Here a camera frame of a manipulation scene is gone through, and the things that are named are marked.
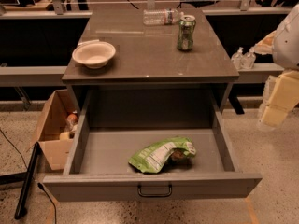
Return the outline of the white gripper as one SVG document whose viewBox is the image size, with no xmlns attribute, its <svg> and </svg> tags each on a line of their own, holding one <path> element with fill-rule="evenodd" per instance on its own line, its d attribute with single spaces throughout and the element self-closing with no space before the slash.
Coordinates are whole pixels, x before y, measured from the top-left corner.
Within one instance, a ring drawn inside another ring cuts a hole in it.
<svg viewBox="0 0 299 224">
<path fill-rule="evenodd" d="M 257 54 L 272 53 L 276 32 L 273 31 L 254 45 Z M 278 77 L 270 76 L 263 90 L 263 101 L 259 107 L 257 123 L 262 131 L 273 131 L 299 104 L 299 72 L 284 71 Z"/>
</svg>

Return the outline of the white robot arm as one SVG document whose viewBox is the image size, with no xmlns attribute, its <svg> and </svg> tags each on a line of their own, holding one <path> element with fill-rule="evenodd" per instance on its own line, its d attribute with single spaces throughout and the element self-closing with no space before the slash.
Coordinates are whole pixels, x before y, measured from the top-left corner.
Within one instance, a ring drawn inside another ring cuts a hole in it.
<svg viewBox="0 0 299 224">
<path fill-rule="evenodd" d="M 266 81 L 259 109 L 258 127 L 273 131 L 299 104 L 299 5 L 293 7 L 275 31 L 254 45 L 257 54 L 271 54 L 284 68 L 277 78 Z"/>
</svg>

